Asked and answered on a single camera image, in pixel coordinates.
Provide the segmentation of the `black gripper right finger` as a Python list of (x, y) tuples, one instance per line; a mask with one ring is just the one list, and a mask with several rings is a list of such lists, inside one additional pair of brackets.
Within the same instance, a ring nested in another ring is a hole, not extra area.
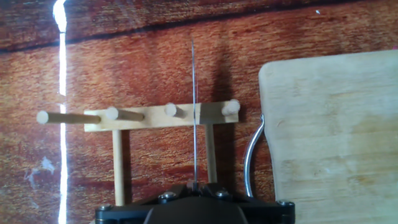
[(233, 203), (246, 203), (249, 199), (242, 194), (233, 194), (217, 183), (203, 184), (199, 186), (198, 194), (201, 197), (209, 197)]

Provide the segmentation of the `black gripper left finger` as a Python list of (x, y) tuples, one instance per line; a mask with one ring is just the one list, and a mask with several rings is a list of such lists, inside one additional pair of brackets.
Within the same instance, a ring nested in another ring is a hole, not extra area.
[(155, 194), (149, 198), (142, 199), (140, 201), (141, 205), (157, 205), (171, 202), (173, 200), (181, 199), (190, 196), (192, 193), (192, 188), (188, 185), (177, 184), (172, 185), (171, 188)]

